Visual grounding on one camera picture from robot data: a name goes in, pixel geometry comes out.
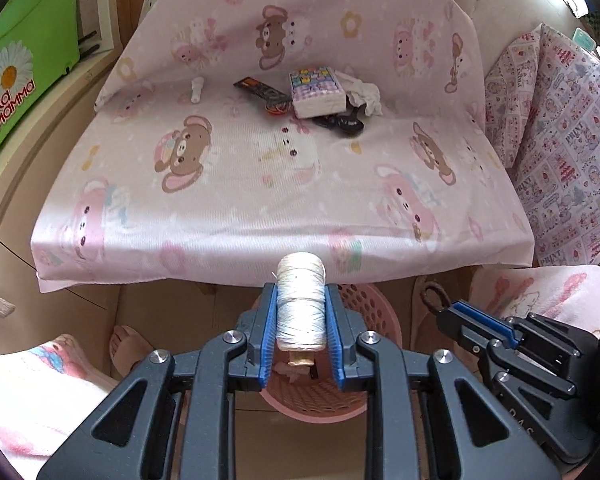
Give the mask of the small white tube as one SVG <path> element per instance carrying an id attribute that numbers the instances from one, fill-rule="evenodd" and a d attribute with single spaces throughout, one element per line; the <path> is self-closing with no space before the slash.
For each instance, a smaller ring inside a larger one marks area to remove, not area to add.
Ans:
<path id="1" fill-rule="evenodd" d="M 204 90 L 204 77 L 195 77 L 190 82 L 190 102 L 198 104 L 201 101 L 202 90 Z"/>

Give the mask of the left pink slipper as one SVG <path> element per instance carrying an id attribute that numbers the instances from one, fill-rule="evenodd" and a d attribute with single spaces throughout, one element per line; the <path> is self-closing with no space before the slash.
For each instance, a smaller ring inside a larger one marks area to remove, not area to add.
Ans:
<path id="1" fill-rule="evenodd" d="M 153 351 L 154 347 L 131 326 L 114 326 L 109 339 L 109 356 L 122 377 L 128 376 Z"/>

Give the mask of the pink plastic waste basket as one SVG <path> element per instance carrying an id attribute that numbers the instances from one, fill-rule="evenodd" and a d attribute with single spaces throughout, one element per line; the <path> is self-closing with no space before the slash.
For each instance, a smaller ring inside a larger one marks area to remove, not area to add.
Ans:
<path id="1" fill-rule="evenodd" d="M 380 336 L 402 344 L 402 330 L 396 312 L 385 295 L 373 284 L 340 284 L 345 308 L 362 315 L 365 325 Z M 290 418 L 310 424 L 336 424 L 355 418 L 366 411 L 366 394 L 342 392 L 337 387 L 326 350 L 318 352 L 311 366 L 311 378 L 294 384 L 274 372 L 277 362 L 287 363 L 283 352 L 275 349 L 268 384 L 261 391 L 267 404 Z"/>

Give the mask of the black orange coffee sachet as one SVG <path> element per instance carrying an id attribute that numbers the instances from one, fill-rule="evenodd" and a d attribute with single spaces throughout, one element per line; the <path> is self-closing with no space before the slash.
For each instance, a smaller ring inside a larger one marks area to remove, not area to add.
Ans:
<path id="1" fill-rule="evenodd" d="M 254 79 L 253 77 L 245 77 L 234 83 L 234 87 L 248 92 L 252 96 L 257 96 L 266 104 L 279 105 L 289 103 L 291 101 L 288 94 L 281 92 L 264 82 Z"/>

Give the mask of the white thread spool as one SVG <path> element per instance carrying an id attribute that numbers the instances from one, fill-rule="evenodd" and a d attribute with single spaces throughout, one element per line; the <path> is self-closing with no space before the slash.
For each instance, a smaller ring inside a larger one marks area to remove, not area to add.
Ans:
<path id="1" fill-rule="evenodd" d="M 277 349 L 292 368 L 309 368 L 326 348 L 326 270 L 310 252 L 281 258 L 276 285 Z"/>

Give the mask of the patterned print quilt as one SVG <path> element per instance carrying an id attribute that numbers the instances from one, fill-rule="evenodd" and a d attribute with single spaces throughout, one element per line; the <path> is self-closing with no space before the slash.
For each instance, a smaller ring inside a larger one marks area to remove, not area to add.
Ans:
<path id="1" fill-rule="evenodd" d="M 484 81 L 486 137 L 524 206 L 541 266 L 600 263 L 600 61 L 547 24 Z"/>

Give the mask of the pink cartoon bed sheet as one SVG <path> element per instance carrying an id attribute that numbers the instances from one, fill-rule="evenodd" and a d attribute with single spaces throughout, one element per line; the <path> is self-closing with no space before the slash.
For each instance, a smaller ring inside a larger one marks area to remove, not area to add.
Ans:
<path id="1" fill-rule="evenodd" d="M 318 66 L 376 84 L 382 115 L 347 97 L 365 125 L 348 136 L 234 87 L 253 77 L 291 98 L 289 74 Z M 291 252 L 336 283 L 528 266 L 485 111 L 454 0 L 154 0 L 36 220 L 38 284 L 258 286 Z"/>

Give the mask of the pastel tissue pack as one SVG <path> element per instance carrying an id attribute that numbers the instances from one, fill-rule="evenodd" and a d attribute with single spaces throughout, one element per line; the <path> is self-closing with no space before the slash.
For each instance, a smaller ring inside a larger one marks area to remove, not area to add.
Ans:
<path id="1" fill-rule="evenodd" d="M 291 104 L 300 119 L 339 114 L 347 109 L 347 93 L 328 66 L 302 68 L 289 74 Z"/>

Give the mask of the red rubber bands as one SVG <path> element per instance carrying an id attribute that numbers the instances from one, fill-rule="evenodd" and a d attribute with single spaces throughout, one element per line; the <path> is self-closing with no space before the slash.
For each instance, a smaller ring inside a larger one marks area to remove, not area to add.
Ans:
<path id="1" fill-rule="evenodd" d="M 266 102 L 264 109 L 268 114 L 272 116 L 284 116 L 287 115 L 291 110 L 291 102 Z"/>

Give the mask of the green plastic storage box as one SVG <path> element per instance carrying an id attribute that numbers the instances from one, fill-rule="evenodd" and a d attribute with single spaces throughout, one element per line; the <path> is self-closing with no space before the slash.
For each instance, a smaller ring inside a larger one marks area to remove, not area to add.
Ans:
<path id="1" fill-rule="evenodd" d="M 0 146 L 79 57 L 78 0 L 8 0 L 0 13 Z"/>

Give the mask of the black round compact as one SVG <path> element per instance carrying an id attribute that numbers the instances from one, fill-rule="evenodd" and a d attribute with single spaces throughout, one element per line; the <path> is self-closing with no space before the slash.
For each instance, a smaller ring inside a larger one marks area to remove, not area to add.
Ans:
<path id="1" fill-rule="evenodd" d="M 312 122 L 328 130 L 339 130 L 348 136 L 359 134 L 365 128 L 364 122 L 358 118 L 357 108 L 351 108 L 348 112 L 340 114 L 314 117 Z"/>

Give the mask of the small white tissue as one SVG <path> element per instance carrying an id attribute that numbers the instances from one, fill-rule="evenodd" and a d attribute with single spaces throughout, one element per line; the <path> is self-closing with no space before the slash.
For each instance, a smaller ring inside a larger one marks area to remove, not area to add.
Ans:
<path id="1" fill-rule="evenodd" d="M 306 365 L 291 365 L 285 362 L 277 362 L 274 365 L 274 372 L 285 376 L 291 384 L 299 380 L 305 382 L 311 378 L 311 367 Z"/>

